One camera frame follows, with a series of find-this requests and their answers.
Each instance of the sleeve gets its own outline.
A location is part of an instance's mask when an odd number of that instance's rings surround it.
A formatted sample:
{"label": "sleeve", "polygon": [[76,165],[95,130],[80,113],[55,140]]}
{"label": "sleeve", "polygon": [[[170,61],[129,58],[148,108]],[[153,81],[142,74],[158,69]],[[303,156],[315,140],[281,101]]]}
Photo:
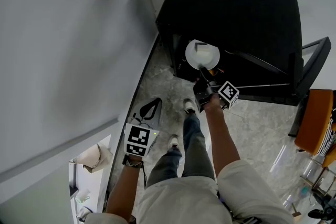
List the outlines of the sleeve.
{"label": "sleeve", "polygon": [[114,214],[91,213],[86,217],[85,224],[128,224],[128,222]]}
{"label": "sleeve", "polygon": [[237,219],[257,217],[263,223],[293,224],[293,216],[246,161],[225,166],[217,182],[220,196]]}

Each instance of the shoe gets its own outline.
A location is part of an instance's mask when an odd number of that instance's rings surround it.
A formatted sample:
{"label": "shoe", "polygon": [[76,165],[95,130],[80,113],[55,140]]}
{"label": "shoe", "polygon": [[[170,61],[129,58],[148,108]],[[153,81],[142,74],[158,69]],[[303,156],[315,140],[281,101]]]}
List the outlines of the shoe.
{"label": "shoe", "polygon": [[195,108],[196,108],[196,105],[195,103],[189,99],[189,98],[186,98],[183,100],[183,109],[185,111],[185,113],[189,114],[189,113],[195,113]]}
{"label": "shoe", "polygon": [[168,150],[172,147],[178,148],[178,139],[179,137],[176,134],[173,134],[169,139]]}

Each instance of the wristwatch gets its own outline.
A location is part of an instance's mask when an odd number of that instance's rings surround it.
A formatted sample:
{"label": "wristwatch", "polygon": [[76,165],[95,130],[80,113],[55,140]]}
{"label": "wristwatch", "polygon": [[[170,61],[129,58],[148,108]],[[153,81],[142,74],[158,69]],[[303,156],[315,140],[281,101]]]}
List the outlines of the wristwatch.
{"label": "wristwatch", "polygon": [[142,168],[143,167],[143,161],[134,161],[131,160],[129,155],[125,155],[124,160],[122,161],[123,165],[133,167],[133,168]]}

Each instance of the gray tile floor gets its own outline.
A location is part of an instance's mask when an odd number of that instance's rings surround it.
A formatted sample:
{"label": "gray tile floor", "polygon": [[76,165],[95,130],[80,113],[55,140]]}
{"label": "gray tile floor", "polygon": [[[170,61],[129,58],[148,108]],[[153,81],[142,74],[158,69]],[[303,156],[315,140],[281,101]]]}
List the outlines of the gray tile floor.
{"label": "gray tile floor", "polygon": [[[166,152],[171,134],[177,134],[182,143],[182,125],[184,98],[193,99],[193,83],[173,76],[170,60],[162,46],[158,45],[149,62],[135,104],[147,98],[159,97],[163,101],[160,118],[160,136],[157,143],[145,158],[145,170],[149,175],[158,159]],[[242,159],[247,160],[271,186],[278,197],[285,201],[289,195],[298,210],[304,211],[313,198],[303,197],[299,190],[304,183],[299,176],[309,162],[309,154],[297,153],[293,138],[288,137],[297,108],[294,106],[238,100],[230,111],[224,111],[230,134],[238,148]],[[207,150],[211,154],[211,141],[204,114],[198,115],[203,134],[206,138]],[[124,156],[123,145],[119,149],[117,162],[112,171],[109,189],[115,185]],[[181,159],[178,172],[183,170]],[[143,175],[138,182],[133,215],[137,215],[137,204],[144,192]]]}

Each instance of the leg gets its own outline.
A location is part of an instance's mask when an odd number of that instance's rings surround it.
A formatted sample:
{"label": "leg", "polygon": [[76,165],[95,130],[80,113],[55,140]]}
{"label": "leg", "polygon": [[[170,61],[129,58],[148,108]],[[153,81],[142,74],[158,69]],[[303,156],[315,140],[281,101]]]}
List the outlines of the leg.
{"label": "leg", "polygon": [[180,150],[171,147],[168,152],[159,159],[151,171],[146,188],[166,179],[177,177],[176,171],[181,157],[182,153]]}
{"label": "leg", "polygon": [[183,144],[185,164],[182,177],[206,176],[215,180],[214,169],[205,149],[205,138],[202,134],[199,119],[195,113],[189,113],[183,124]]}

